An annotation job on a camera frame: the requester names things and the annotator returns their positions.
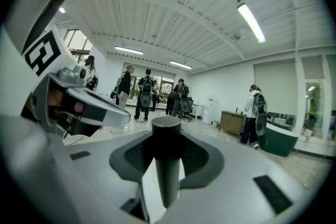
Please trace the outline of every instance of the wooden desk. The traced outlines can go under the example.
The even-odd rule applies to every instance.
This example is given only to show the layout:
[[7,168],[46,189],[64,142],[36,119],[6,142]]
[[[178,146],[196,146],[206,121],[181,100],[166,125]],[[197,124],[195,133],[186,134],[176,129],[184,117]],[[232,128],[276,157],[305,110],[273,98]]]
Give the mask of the wooden desk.
[[228,133],[240,135],[244,130],[246,115],[240,115],[234,112],[222,111],[220,117],[219,130],[223,129]]

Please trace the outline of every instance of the backpack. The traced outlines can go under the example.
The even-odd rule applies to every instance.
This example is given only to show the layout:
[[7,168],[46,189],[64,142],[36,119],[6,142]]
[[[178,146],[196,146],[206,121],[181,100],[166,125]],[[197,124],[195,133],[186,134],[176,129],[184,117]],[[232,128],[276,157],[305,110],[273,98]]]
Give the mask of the backpack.
[[266,114],[266,100],[261,93],[254,95],[252,111],[257,115]]
[[188,90],[187,90],[187,85],[184,83],[179,83],[180,89],[178,90],[178,98],[180,99],[186,99],[188,96]]
[[141,91],[145,93],[151,93],[152,92],[152,79],[143,77],[144,82],[142,84]]
[[86,88],[88,88],[91,91],[95,91],[98,86],[98,78],[96,76],[93,77],[93,79],[86,84]]

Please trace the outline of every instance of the dark green panel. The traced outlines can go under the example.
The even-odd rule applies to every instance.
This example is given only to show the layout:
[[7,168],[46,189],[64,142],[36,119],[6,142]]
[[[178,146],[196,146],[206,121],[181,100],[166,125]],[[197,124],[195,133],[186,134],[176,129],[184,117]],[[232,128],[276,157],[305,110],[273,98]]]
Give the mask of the dark green panel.
[[266,133],[259,137],[259,145],[263,151],[287,157],[297,140],[298,137],[285,135],[267,128]]

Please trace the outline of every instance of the black logo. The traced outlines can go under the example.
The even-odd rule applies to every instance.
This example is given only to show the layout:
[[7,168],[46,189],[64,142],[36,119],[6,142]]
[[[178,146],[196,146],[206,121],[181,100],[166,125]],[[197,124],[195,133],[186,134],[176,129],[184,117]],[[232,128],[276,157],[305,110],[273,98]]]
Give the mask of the black logo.
[[40,76],[44,70],[61,55],[53,32],[50,31],[26,53],[25,59],[30,68]]

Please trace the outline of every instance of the fluorescent light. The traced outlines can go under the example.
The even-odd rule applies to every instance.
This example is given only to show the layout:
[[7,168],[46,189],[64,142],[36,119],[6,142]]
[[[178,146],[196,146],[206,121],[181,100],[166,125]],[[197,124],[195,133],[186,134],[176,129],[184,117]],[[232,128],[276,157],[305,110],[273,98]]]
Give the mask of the fluorescent light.
[[237,8],[240,14],[244,17],[245,21],[248,23],[248,25],[252,29],[253,33],[256,35],[256,38],[258,39],[259,43],[266,42],[266,39],[263,35],[263,32],[260,29],[259,24],[257,23],[257,20],[253,16],[250,9],[246,6],[246,4],[241,4]]
[[174,61],[170,61],[170,63],[172,63],[173,65],[177,65],[177,66],[180,66],[180,67],[187,68],[187,69],[193,69],[192,67],[183,65],[182,63],[178,63],[178,62],[174,62]]
[[124,51],[128,51],[128,52],[132,52],[134,54],[140,54],[143,55],[142,51],[139,50],[132,50],[132,49],[128,49],[128,48],[124,48],[124,47],[119,47],[119,46],[115,46],[116,50],[124,50]]

